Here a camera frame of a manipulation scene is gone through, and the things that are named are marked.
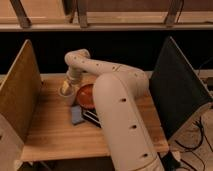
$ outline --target wooden table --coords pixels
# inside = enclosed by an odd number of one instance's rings
[[[109,156],[102,131],[90,122],[71,124],[71,112],[58,95],[64,77],[44,79],[39,101],[21,155],[22,161],[45,161]],[[85,84],[95,80],[84,77]],[[169,147],[149,93],[137,100],[144,122],[157,152]]]

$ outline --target floor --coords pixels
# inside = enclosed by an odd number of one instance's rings
[[[205,113],[202,116],[202,123],[204,125],[205,135],[213,147],[213,110]],[[188,129],[179,139],[185,146],[193,147],[200,141],[200,132],[194,125]],[[181,153],[184,161],[192,165],[197,171],[213,171],[213,152],[210,149],[206,139],[204,138],[202,145],[193,153]],[[181,166],[190,169],[186,164],[181,162]],[[109,157],[102,158],[88,158],[79,160],[62,160],[54,163],[53,171],[114,171],[112,161]],[[187,169],[177,169],[178,171],[185,171]]]
[[[211,147],[213,147],[213,109],[202,116],[202,123],[207,140],[209,141]],[[198,144],[200,138],[199,129],[195,126],[192,126],[188,132],[180,138],[180,141],[182,143],[184,142],[183,144],[185,146],[194,147]],[[194,154],[191,152],[182,153],[181,157],[198,171],[213,171],[213,151],[211,147],[204,138],[202,145],[194,151]]]

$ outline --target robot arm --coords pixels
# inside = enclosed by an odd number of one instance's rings
[[[67,53],[68,77],[72,84],[79,81],[83,70],[100,75],[94,83],[93,99],[115,169],[163,170],[135,104],[135,98],[148,89],[146,74],[138,68],[88,57],[87,50]]]

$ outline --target dark background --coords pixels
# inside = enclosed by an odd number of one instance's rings
[[[0,32],[0,74],[5,74],[25,39],[33,43],[41,73],[67,70],[64,55],[87,48],[93,59],[153,70],[164,39],[172,36],[195,69],[213,57],[213,31]],[[203,66],[213,69],[213,61]]]

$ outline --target wooden panel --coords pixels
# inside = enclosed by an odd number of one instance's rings
[[[0,87],[0,114],[24,141],[41,88],[34,51],[25,41]]]
[[[18,23],[16,14],[9,0],[0,1],[0,23]]]
[[[32,23],[68,23],[62,0],[21,0]],[[9,0],[0,0],[0,23],[18,23]]]
[[[89,122],[73,126],[70,108],[58,95],[63,77],[44,80],[39,103],[34,114],[21,160],[39,161],[109,156],[109,150],[101,129]],[[84,83],[92,83],[94,76],[83,77]],[[159,152],[168,151],[168,144],[150,96],[138,100],[139,109],[148,131]]]

